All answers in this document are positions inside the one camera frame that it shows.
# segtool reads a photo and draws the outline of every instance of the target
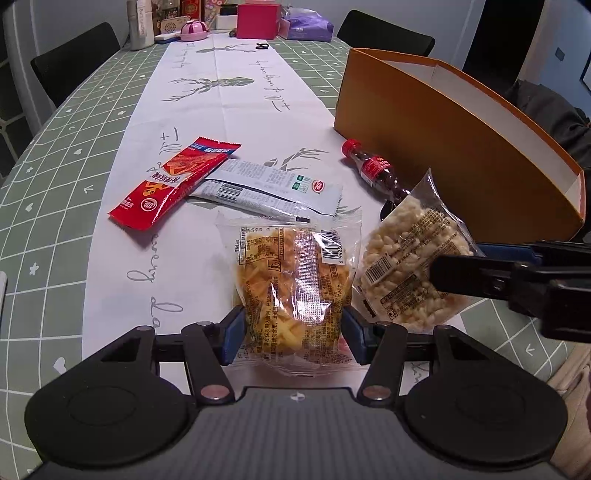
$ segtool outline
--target purple tissue pack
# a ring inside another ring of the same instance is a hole
[[[290,8],[280,27],[279,35],[286,40],[331,41],[335,26],[318,12],[307,8]]]

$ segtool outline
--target green checkered tablecloth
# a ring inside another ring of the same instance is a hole
[[[271,45],[334,113],[348,47]],[[0,189],[0,270],[8,288],[0,323],[0,477],[21,478],[39,458],[23,413],[41,386],[82,357],[87,261],[111,165],[145,85],[167,46],[122,50],[58,108]],[[468,334],[546,380],[564,342],[536,321],[482,300],[462,314]]]

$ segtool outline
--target coca-cola bottle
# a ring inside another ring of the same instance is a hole
[[[392,209],[396,208],[410,193],[400,185],[398,177],[394,175],[392,165],[382,157],[366,152],[357,140],[347,140],[343,144],[342,150],[345,157],[355,162],[361,177],[369,186],[386,195],[394,204]]]

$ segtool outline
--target black chair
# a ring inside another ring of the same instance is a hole
[[[105,22],[32,59],[31,67],[58,107],[120,48],[115,32]]]
[[[422,33],[398,27],[379,18],[351,10],[337,38],[353,48],[377,48],[427,57],[435,39]]]

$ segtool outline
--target red box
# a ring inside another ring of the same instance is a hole
[[[273,40],[279,32],[281,5],[241,4],[238,5],[237,38],[258,38]]]
[[[192,20],[201,20],[201,0],[183,0],[183,15],[188,15]]]

